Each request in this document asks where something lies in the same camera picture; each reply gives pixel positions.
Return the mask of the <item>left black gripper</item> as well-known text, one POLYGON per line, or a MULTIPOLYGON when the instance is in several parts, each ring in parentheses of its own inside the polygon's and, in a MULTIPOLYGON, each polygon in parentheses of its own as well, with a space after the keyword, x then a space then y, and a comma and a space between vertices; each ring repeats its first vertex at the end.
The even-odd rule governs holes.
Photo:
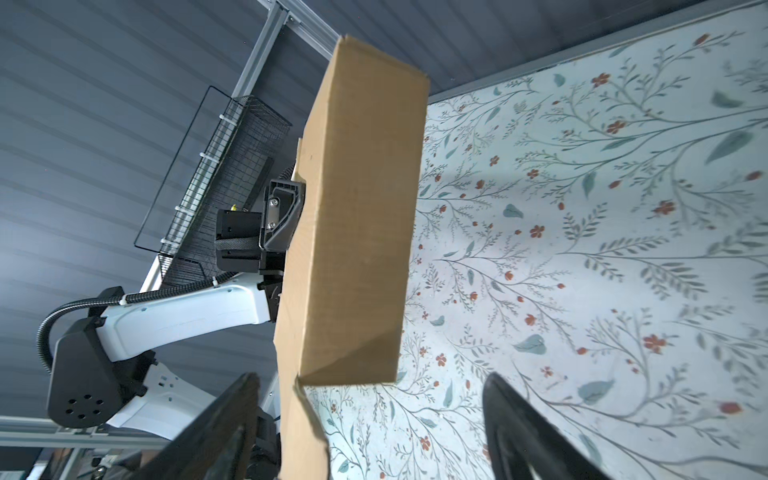
POLYGON ((303 210, 306 185, 271 180, 260 212, 219 210, 214 249, 216 266, 225 272, 255 273, 257 289, 266 297, 270 318, 278 317, 285 253, 303 210))

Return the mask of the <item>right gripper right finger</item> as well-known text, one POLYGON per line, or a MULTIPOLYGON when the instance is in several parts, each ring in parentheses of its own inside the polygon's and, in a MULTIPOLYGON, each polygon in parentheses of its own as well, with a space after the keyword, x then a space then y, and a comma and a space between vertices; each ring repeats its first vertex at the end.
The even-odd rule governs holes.
POLYGON ((497 479, 604 479, 499 374, 484 382, 482 408, 491 468, 497 479))

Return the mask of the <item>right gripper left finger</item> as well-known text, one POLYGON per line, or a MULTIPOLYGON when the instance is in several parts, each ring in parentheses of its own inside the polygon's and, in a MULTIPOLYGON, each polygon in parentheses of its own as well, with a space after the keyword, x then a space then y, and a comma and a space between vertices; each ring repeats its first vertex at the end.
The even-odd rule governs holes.
POLYGON ((130 475, 140 480, 243 479, 256 442, 260 379, 239 377, 179 437, 130 475))

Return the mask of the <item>brown cardboard box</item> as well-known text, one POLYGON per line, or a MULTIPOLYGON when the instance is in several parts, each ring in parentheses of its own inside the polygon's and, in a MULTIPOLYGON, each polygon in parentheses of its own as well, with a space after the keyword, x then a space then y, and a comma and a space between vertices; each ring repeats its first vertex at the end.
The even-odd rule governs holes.
POLYGON ((274 336, 283 479, 330 474, 307 387, 396 378, 429 89, 369 44, 335 45, 298 145, 306 197, 274 336))

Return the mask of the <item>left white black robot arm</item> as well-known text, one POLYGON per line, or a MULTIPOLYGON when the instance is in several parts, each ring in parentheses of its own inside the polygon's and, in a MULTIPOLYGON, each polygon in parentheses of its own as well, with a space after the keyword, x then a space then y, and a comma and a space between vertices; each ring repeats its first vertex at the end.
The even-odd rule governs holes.
POLYGON ((48 417, 71 429, 108 424, 177 437, 215 398, 161 363, 157 348, 277 321, 285 257, 305 198, 305 184, 276 179, 262 211, 219 211, 218 275, 143 293, 113 287, 48 314, 36 335, 50 375, 48 417))

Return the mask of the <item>floral table mat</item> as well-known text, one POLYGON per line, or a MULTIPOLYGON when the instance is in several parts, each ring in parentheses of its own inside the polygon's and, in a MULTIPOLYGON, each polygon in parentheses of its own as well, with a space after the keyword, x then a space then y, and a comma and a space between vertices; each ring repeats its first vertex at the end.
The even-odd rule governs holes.
POLYGON ((488 479, 501 375, 615 479, 767 475, 767 5, 432 104, 396 379, 335 479, 488 479))

